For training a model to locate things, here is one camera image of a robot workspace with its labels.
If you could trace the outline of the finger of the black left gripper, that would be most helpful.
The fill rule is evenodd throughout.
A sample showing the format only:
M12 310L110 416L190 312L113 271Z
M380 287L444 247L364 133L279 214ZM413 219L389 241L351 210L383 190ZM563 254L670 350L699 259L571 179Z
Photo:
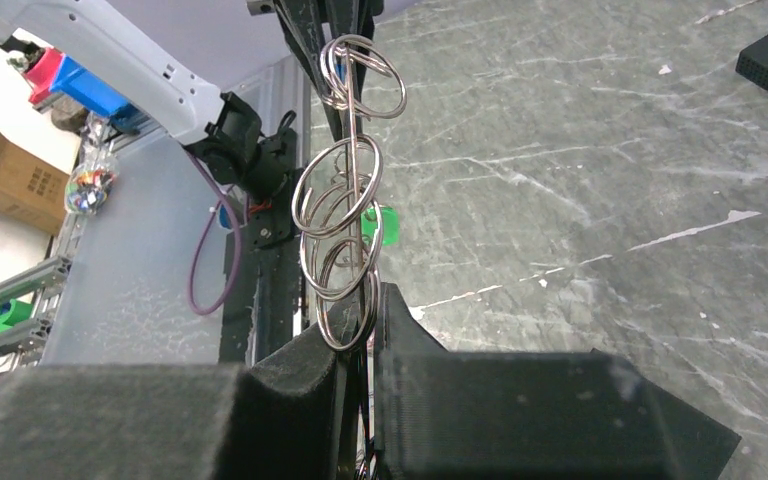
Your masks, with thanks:
M322 28L324 6L315 0L275 0L285 42L306 73L317 96L328 92L320 68L320 54L325 46Z
M383 0L347 0L345 6L349 11L349 30L356 34L373 40L375 34L375 18L383 13Z

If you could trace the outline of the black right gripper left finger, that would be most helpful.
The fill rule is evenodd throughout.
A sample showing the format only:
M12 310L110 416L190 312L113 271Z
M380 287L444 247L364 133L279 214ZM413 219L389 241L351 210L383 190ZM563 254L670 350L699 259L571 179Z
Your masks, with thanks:
M0 376L0 479L350 479L346 374L311 327L253 366Z

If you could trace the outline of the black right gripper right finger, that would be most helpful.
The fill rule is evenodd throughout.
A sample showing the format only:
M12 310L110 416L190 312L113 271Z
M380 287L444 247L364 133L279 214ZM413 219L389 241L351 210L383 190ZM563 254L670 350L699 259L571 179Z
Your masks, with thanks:
M620 356L450 351L390 283L374 391L384 479L716 479L740 442Z

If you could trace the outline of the large metal keyring disc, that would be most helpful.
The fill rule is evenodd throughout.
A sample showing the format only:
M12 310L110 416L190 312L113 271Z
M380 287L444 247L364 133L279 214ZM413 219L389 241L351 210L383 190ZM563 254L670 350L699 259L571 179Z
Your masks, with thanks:
M384 177L379 143L365 121L394 119L407 106L406 85L372 40L345 34L320 54L328 92L321 102L341 125L333 144L304 169L292 196L291 215L300 230L300 261L312 292L315 324L327 347L348 367L344 403L349 425L338 445L347 453L351 479L378 476L371 419L370 339L383 308L378 269L382 232L362 240L361 216L383 206L376 198Z

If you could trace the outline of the green key tag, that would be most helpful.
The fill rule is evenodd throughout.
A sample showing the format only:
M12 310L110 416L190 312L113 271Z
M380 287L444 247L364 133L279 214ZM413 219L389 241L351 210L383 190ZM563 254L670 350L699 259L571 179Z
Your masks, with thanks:
M400 218L390 206L380 207L380 216L374 207L369 207L361 216L361 235L365 244L370 245L377 230L382 232L382 245L394 245L400 240Z

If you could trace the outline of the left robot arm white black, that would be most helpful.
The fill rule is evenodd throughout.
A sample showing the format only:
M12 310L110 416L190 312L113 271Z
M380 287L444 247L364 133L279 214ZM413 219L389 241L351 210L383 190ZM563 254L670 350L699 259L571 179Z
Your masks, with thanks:
M24 30L147 114L213 179L263 202L290 189L293 134L266 137L231 84L294 56L313 81L327 36L371 37L381 1L0 1L0 44Z

